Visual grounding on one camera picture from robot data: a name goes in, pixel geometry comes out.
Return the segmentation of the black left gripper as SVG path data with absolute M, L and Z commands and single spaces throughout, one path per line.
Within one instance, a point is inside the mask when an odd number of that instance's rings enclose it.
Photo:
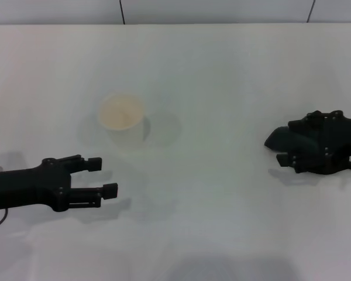
M 63 212 L 68 208 L 100 208 L 101 200 L 117 198 L 117 183 L 70 189 L 70 173 L 100 171 L 101 157 L 74 155 L 57 159 L 57 163 L 45 161 L 31 169 L 0 172 L 0 210 L 42 204 Z

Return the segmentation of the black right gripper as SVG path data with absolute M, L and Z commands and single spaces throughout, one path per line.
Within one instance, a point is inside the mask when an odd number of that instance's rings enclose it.
M 322 153 L 279 153 L 276 159 L 281 167 L 292 167 L 296 173 L 335 174 L 351 170 L 351 119 L 342 111 L 310 112 L 302 119 L 289 121 L 288 130 L 305 138 L 320 138 Z

